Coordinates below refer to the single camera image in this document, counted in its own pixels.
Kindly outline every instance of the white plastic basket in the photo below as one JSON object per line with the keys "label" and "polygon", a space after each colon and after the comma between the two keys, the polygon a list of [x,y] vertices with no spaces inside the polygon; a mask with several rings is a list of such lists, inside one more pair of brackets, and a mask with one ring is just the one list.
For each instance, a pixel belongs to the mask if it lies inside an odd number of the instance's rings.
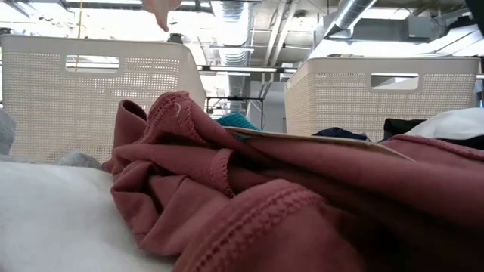
{"label": "white plastic basket", "polygon": [[[386,118],[427,119],[476,106],[478,58],[317,58],[306,61],[284,88],[287,132],[311,135],[340,127],[383,138]],[[382,74],[417,76],[385,89]],[[405,84],[414,84],[408,88]]]}
{"label": "white plastic basket", "polygon": [[[2,36],[3,104],[17,121],[11,154],[51,162],[70,150],[110,158],[118,103],[148,111],[164,92],[205,101],[193,56],[183,45]],[[119,68],[77,70],[71,55],[117,58]]]}

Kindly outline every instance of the teal fabric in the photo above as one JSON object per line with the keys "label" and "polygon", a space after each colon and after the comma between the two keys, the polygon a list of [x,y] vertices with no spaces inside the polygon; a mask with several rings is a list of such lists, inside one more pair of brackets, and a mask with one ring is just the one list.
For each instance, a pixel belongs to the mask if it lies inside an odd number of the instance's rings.
{"label": "teal fabric", "polygon": [[235,128],[247,128],[252,130],[260,130],[252,125],[242,113],[230,113],[216,120],[222,126],[231,126]]}

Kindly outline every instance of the hand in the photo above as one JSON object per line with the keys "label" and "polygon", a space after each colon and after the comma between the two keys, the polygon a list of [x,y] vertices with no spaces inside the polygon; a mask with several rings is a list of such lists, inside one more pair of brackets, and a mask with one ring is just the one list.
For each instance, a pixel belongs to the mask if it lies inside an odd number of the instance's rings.
{"label": "hand", "polygon": [[168,32],[168,12],[177,8],[181,3],[182,0],[144,0],[144,8],[154,14],[158,26]]}

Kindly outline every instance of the pink fabric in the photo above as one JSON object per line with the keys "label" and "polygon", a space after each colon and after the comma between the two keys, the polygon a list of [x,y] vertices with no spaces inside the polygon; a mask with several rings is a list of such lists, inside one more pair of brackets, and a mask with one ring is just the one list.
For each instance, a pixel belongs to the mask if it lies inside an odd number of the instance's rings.
{"label": "pink fabric", "polygon": [[140,248],[175,271],[483,271],[484,153],[396,137],[411,158],[240,141],[186,94],[123,101],[112,194]]}

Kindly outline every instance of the white fabric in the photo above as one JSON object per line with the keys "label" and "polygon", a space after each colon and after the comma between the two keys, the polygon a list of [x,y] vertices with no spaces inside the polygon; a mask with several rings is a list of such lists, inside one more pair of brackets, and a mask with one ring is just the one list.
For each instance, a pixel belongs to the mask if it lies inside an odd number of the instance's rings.
{"label": "white fabric", "polygon": [[90,168],[0,162],[0,271],[171,271],[138,249],[111,184]]}
{"label": "white fabric", "polygon": [[484,109],[470,108],[437,114],[405,133],[432,139],[466,140],[484,135]]}

